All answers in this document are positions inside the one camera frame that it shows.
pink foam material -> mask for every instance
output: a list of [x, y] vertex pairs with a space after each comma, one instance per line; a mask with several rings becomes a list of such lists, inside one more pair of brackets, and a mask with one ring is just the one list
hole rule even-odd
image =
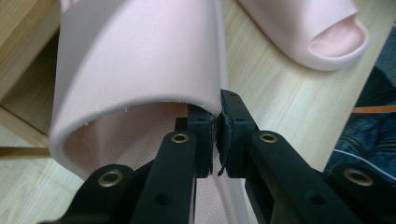
[[[61, 1], [49, 150], [87, 178], [155, 158], [175, 119], [198, 105], [218, 116], [228, 88], [220, 0]], [[215, 172], [219, 158], [214, 148]], [[247, 223], [241, 183], [198, 179], [196, 223]]]
[[332, 71], [356, 63], [369, 41], [353, 0], [238, 0], [295, 62]]

metal grommet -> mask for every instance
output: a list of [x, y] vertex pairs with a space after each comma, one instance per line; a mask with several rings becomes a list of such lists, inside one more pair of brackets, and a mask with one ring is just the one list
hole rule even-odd
[[190, 139], [189, 136], [184, 133], [177, 133], [172, 136], [172, 141], [176, 143], [185, 143], [189, 141], [189, 139]]
[[109, 188], [121, 182], [123, 174], [120, 170], [109, 170], [99, 177], [98, 183], [104, 188]]
[[370, 176], [357, 169], [353, 169], [353, 168], [345, 169], [344, 176], [350, 182], [360, 186], [370, 187], [374, 184], [374, 181]]
[[266, 143], [274, 143], [277, 141], [277, 137], [270, 133], [263, 133], [260, 135], [260, 139]]

